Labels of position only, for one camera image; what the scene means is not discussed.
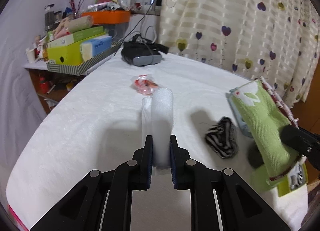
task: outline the black and white striped cloth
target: black and white striped cloth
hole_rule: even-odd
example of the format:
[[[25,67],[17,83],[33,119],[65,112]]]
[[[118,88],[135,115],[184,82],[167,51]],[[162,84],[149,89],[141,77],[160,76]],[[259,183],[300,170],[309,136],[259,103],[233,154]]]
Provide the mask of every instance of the black and white striped cloth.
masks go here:
[[[205,141],[223,159],[231,158],[238,152],[236,127],[228,117],[223,117],[207,131]]]

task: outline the red bottle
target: red bottle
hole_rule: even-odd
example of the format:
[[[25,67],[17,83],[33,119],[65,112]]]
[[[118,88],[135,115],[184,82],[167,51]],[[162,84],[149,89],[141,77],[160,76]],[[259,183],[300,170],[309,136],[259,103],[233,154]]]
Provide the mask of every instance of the red bottle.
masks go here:
[[[47,93],[50,90],[50,84],[43,76],[40,77],[40,89],[42,93]]]

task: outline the pink fabric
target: pink fabric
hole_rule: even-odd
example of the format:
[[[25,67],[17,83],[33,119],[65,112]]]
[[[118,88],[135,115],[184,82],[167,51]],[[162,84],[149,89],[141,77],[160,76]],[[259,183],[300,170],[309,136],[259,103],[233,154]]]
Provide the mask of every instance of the pink fabric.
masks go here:
[[[8,204],[8,210],[10,212],[10,214],[12,215],[12,217],[14,218],[15,221],[17,221],[17,226],[21,227],[24,231],[29,231],[26,226],[22,223],[22,221],[19,219],[19,217],[17,216],[17,214],[13,211],[13,209],[10,207],[10,205]]]

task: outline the orange tray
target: orange tray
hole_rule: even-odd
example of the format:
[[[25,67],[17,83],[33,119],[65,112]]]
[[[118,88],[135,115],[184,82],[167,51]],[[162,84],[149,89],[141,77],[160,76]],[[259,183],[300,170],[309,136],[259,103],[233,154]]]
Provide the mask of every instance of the orange tray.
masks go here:
[[[130,20],[130,11],[93,11],[84,12],[81,16],[91,15],[93,24],[119,24]]]

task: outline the red candy wrapper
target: red candy wrapper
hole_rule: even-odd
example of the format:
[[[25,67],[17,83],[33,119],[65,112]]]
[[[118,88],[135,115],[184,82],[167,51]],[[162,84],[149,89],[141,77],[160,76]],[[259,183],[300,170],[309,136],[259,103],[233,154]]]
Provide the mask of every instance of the red candy wrapper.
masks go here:
[[[143,95],[152,94],[156,89],[160,88],[151,75],[135,76],[132,78],[132,82],[137,91]]]

